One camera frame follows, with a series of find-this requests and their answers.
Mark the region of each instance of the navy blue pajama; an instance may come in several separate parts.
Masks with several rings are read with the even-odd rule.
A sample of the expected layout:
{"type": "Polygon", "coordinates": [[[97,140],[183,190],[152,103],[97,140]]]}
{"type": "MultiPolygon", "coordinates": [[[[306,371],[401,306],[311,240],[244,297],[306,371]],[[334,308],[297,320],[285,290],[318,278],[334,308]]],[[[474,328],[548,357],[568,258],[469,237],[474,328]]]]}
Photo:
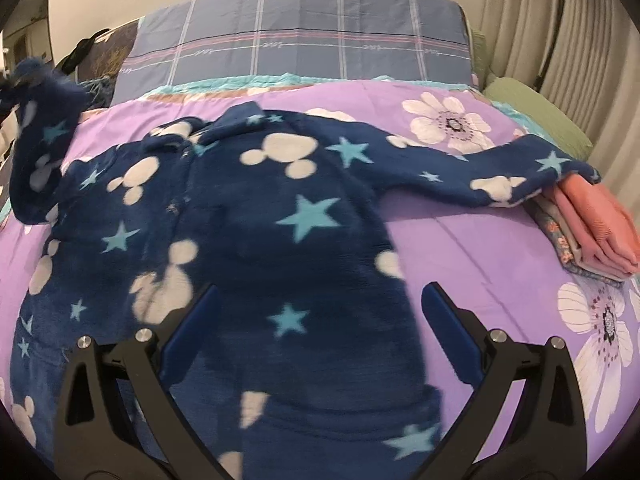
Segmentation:
{"type": "Polygon", "coordinates": [[[47,459],[78,337],[128,338],[213,283],[219,324],[171,390],[206,446],[241,453],[245,480],[408,478],[440,439],[440,396],[378,198],[403,186],[508,206],[594,173],[536,136],[455,157],[400,149],[368,124],[247,103],[212,123],[164,124],[62,176],[85,95],[47,75],[0,98],[20,104],[15,215],[52,224],[11,367],[47,459]]]}

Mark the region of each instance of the pajama sleeve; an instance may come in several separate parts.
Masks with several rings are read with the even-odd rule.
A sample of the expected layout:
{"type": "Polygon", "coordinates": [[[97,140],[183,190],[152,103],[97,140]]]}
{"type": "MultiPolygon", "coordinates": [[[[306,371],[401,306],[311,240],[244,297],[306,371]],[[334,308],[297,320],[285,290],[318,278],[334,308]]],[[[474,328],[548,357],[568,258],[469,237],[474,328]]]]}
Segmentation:
{"type": "Polygon", "coordinates": [[[377,194],[408,187],[441,202],[511,206],[571,173],[600,180],[587,163],[575,160],[534,135],[484,152],[455,155],[364,123],[298,115],[296,130],[312,134],[334,162],[377,194]]]}
{"type": "Polygon", "coordinates": [[[9,193],[15,217],[37,224],[60,201],[60,165],[88,96],[34,59],[20,63],[14,78],[28,82],[0,91],[2,102],[18,105],[20,124],[9,193]]]}

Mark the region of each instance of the blue gripper pad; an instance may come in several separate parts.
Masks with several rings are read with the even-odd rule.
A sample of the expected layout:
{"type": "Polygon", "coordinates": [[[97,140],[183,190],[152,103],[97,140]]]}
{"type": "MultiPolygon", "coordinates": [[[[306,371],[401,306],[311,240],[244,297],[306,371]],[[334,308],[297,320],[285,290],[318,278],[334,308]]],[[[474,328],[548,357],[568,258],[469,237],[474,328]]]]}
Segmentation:
{"type": "Polygon", "coordinates": [[[184,379],[205,339],[210,336],[221,306],[220,292],[211,286],[164,345],[159,379],[165,388],[184,379]]]}
{"type": "Polygon", "coordinates": [[[422,312],[460,381],[478,388],[484,379],[482,352],[433,283],[422,290],[422,312]]]}

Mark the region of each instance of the black clip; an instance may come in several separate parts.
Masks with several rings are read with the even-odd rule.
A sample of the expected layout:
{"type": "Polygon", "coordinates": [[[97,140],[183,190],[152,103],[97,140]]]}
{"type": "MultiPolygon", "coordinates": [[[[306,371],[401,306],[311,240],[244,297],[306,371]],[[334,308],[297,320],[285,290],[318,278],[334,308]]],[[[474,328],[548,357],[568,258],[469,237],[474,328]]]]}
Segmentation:
{"type": "Polygon", "coordinates": [[[586,424],[564,340],[551,337],[541,346],[516,343],[500,329],[487,331],[437,283],[424,288],[422,309],[458,377],[475,389],[413,480],[581,478],[587,470],[586,424]],[[522,379],[524,390],[498,453],[474,463],[512,381],[522,379]]]}
{"type": "Polygon", "coordinates": [[[193,331],[204,317],[213,315],[218,303],[218,291],[212,286],[187,307],[170,312],[155,330],[142,328],[117,345],[99,346],[89,336],[78,340],[79,350],[67,365],[56,416],[54,469],[60,478],[233,480],[191,429],[158,377],[162,350],[172,345],[174,335],[190,333],[191,337],[177,337],[188,343],[177,353],[183,359],[195,357],[196,351],[189,349],[197,346],[193,331]],[[124,408],[118,379],[131,382],[168,463],[143,451],[124,408]]]}

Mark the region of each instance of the pajama collar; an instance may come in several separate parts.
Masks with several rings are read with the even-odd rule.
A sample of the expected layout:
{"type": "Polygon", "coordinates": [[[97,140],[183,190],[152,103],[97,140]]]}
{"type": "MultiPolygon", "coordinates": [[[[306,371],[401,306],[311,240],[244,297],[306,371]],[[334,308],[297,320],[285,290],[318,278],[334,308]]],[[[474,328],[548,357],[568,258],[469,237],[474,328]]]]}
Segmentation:
{"type": "Polygon", "coordinates": [[[158,148],[179,148],[187,140],[192,144],[207,146],[217,140],[261,129],[266,115],[258,103],[251,101],[233,106],[213,122],[196,117],[185,117],[173,123],[163,124],[151,130],[142,139],[144,151],[158,148]]]}

